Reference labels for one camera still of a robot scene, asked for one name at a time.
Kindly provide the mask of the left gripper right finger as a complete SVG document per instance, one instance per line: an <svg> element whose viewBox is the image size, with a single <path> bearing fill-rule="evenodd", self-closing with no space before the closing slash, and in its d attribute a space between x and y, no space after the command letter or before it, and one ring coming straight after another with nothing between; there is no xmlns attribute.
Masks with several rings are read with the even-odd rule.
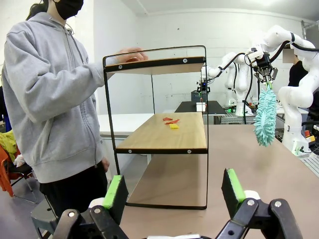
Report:
<svg viewBox="0 0 319 239"><path fill-rule="evenodd" d="M258 194L248 196L232 168L225 169L222 193L230 220L217 235L218 239L243 239L249 230L260 230L266 239L302 239L303 235L289 203L273 199L264 203Z"/></svg>

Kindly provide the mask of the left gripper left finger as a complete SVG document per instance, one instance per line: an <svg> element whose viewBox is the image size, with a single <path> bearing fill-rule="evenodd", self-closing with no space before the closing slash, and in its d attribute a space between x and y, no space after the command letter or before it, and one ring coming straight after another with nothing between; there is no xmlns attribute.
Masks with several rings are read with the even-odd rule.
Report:
<svg viewBox="0 0 319 239"><path fill-rule="evenodd" d="M127 197L124 176L114 176L106 196L93 200L85 212L67 209L62 213L53 238L127 239L120 227Z"/></svg>

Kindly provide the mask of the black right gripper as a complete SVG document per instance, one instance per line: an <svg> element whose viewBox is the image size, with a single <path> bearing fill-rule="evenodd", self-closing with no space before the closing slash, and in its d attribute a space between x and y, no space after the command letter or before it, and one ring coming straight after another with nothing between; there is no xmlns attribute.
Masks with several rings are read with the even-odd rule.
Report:
<svg viewBox="0 0 319 239"><path fill-rule="evenodd" d="M257 80L262 84L267 84L271 87L273 82L275 81L278 73L277 68L272 68L270 61L270 54L268 52L264 52L262 56L258 56L255 59L256 67L258 69L254 69L254 76Z"/></svg>

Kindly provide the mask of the black background gripper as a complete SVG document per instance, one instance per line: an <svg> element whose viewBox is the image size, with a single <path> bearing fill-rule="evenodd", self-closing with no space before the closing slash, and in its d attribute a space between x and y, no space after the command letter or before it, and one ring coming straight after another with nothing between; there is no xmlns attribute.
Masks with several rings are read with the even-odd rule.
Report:
<svg viewBox="0 0 319 239"><path fill-rule="evenodd" d="M197 83L198 87L197 87L197 92L198 93L210 93L210 87L207 85L207 81L206 80L202 80L200 82Z"/></svg>

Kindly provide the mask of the person's right hand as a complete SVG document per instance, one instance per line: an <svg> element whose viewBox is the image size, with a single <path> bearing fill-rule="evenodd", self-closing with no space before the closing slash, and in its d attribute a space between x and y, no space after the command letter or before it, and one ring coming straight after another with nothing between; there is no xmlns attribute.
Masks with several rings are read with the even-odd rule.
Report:
<svg viewBox="0 0 319 239"><path fill-rule="evenodd" d="M147 61L148 56L142 52L140 47L128 47L118 51L115 56L112 57L116 64L128 63L136 61Z"/></svg>

